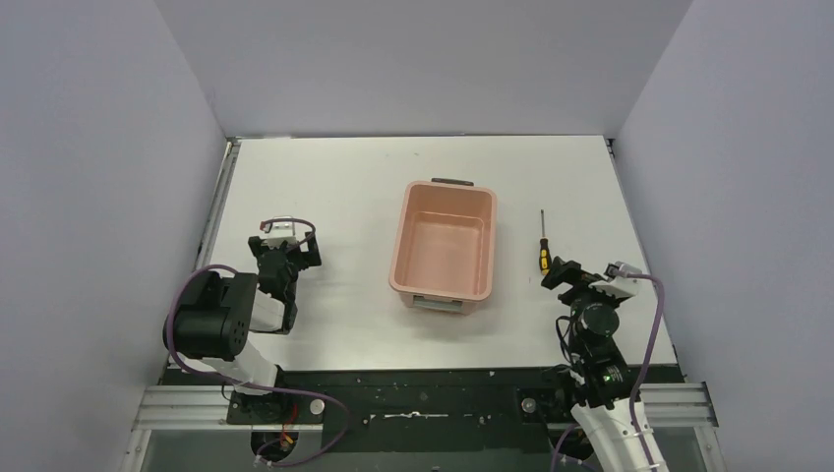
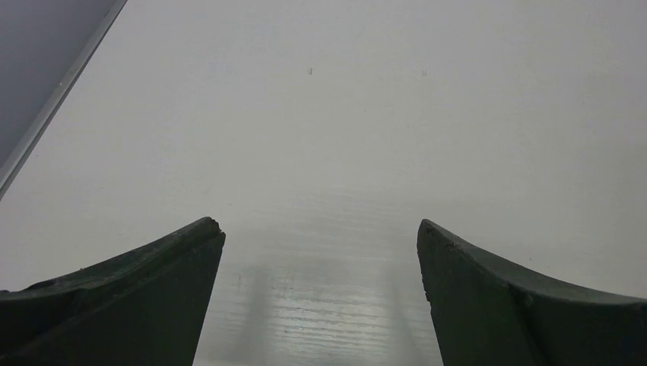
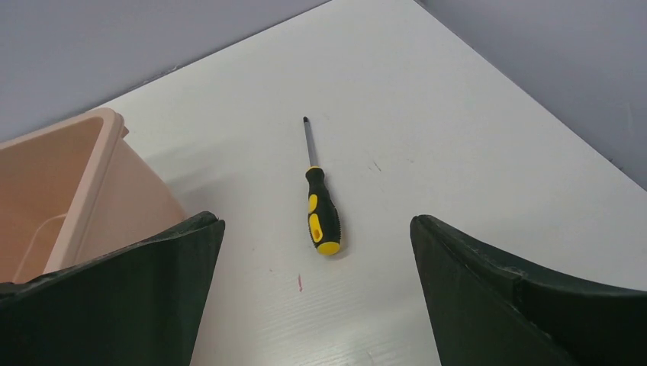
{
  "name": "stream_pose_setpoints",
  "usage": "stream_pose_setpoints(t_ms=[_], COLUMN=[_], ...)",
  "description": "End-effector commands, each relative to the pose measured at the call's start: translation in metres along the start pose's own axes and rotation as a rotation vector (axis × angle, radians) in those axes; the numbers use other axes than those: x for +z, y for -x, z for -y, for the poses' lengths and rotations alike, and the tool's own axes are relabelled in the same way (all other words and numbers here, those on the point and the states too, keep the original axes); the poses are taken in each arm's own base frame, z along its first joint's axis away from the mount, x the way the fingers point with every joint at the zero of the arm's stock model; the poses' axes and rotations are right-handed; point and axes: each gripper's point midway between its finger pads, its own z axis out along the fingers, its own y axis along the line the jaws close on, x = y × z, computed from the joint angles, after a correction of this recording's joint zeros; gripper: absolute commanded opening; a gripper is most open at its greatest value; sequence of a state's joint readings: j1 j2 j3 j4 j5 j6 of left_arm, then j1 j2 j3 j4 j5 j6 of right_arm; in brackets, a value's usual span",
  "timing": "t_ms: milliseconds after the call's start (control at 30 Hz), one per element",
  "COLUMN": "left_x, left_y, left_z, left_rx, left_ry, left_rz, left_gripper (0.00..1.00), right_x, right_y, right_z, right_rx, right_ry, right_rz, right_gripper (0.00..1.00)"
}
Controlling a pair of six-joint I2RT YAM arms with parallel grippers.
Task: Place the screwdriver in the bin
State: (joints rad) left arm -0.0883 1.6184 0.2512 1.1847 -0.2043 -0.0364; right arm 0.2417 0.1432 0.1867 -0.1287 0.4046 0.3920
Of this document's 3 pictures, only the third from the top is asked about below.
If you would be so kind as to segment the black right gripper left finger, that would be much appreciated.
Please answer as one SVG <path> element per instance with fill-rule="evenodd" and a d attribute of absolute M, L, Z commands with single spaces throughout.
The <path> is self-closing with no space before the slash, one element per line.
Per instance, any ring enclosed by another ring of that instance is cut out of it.
<path fill-rule="evenodd" d="M 224 237 L 203 211 L 79 265 L 1 285 L 3 365 L 188 365 Z"/>

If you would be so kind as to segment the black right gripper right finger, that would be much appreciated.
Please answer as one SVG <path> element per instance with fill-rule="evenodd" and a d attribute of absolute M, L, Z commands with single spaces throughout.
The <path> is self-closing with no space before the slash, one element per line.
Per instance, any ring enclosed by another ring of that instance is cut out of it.
<path fill-rule="evenodd" d="M 410 240 L 444 365 L 644 365 L 646 293 L 554 271 L 420 215 Z"/>

